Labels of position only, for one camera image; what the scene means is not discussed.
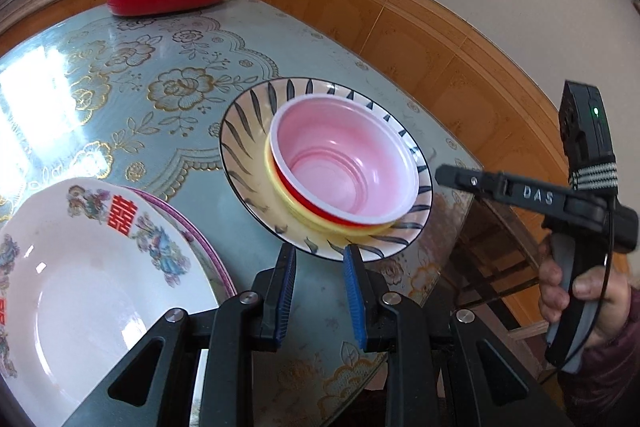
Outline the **person's right hand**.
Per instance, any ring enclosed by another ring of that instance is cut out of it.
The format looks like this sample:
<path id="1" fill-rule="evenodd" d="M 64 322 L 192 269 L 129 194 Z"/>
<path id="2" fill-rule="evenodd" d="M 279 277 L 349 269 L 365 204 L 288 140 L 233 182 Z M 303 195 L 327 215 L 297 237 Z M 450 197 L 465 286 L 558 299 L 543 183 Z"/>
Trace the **person's right hand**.
<path id="1" fill-rule="evenodd" d="M 552 258 L 550 236 L 540 243 L 538 251 L 541 255 L 538 272 L 539 310 L 549 324 L 555 324 L 570 303 L 570 294 L 561 286 L 563 272 Z M 582 273 L 574 280 L 573 295 L 582 301 L 598 301 L 603 288 L 602 305 L 596 325 L 586 341 L 586 348 L 604 346 L 620 335 L 631 312 L 634 288 L 629 284 L 628 277 L 617 271 L 612 271 L 608 277 L 603 267 L 594 267 Z"/>

